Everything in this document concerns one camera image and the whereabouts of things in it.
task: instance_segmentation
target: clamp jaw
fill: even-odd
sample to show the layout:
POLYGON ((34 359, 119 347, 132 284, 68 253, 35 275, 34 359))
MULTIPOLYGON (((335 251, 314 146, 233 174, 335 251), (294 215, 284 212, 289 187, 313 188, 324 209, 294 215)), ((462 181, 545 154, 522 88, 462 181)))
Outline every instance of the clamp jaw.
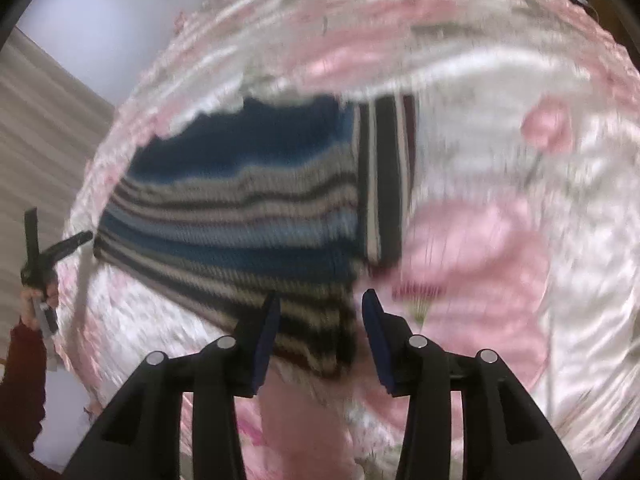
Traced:
POLYGON ((562 442, 526 389, 493 350, 445 352, 406 321, 386 314, 374 290, 362 317, 378 377, 410 396, 396 480, 449 478, 452 391, 462 393, 465 480, 580 480, 562 442))
POLYGON ((182 394, 193 392, 194 480, 246 480, 234 397, 264 383, 280 321, 269 294, 260 311, 199 353, 147 355, 95 421, 63 480, 177 480, 182 394))
POLYGON ((24 286, 42 291, 42 302, 34 304, 33 309, 40 324, 43 337, 50 337, 58 331, 56 313, 47 305, 47 283, 54 276, 56 263, 72 254, 78 247, 92 240, 91 231, 82 231, 67 240, 52 245, 40 252, 38 244, 37 209, 24 212, 24 235, 27 242, 27 262, 20 271, 20 279, 24 286))

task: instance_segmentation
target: white fabric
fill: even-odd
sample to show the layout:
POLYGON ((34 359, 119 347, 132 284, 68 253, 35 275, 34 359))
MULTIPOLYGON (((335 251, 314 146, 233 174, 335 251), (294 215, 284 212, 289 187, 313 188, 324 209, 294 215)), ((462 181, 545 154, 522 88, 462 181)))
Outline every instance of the white fabric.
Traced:
MULTIPOLYGON (((565 0, 225 1, 187 20, 120 110, 66 233, 96 227, 137 144, 179 132, 200 111, 238 106, 247 94, 419 91, 414 206, 523 194, 548 240, 540 324, 550 357, 533 395, 583 478, 596 479, 640 416, 640 77, 623 49, 565 0), (562 116, 567 142, 530 131, 550 114, 562 116)), ((149 351, 185 354, 220 335, 96 266, 89 248, 59 275, 60 348, 102 403, 149 351)), ((380 449, 401 439, 361 406, 344 416, 380 449)), ((260 447, 243 428, 241 438, 247 462, 260 447)), ((375 460, 389 473, 397 455, 375 460)), ((256 471, 250 478, 266 478, 256 471)))

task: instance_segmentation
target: satin bedspread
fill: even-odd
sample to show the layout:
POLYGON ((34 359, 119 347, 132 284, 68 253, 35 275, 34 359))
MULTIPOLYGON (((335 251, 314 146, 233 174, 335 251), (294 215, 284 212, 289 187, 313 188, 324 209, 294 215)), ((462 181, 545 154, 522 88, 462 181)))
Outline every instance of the satin bedspread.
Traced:
MULTIPOLYGON (((445 348, 497 349, 583 478, 596 479, 640 416, 640 76, 566 0, 208 0, 120 108, 65 235, 96 228, 136 146, 180 132, 201 111, 238 108, 246 95, 277 104, 391 91, 420 96, 412 254, 424 253, 412 219, 428 229, 442 227, 442 215, 467 230, 477 218, 508 225, 519 241, 504 246, 519 249, 502 274, 481 272, 426 310, 394 299, 409 276, 404 261, 396 275, 363 277, 354 306, 373 284, 386 308, 445 348)), ((459 232, 441 234, 443 247, 460 243, 459 232)), ((418 277, 442 277, 442 254, 439 270, 418 277)), ((482 260, 468 257, 467 267, 482 260)), ((195 352, 221 335, 98 264, 91 248, 58 273, 57 348, 102 405, 148 352, 195 352)), ((362 333, 350 377, 328 383, 273 359, 257 399, 237 409, 251 479, 394 476, 406 403, 378 385, 362 333)), ((189 452, 188 402, 182 424, 189 452)))

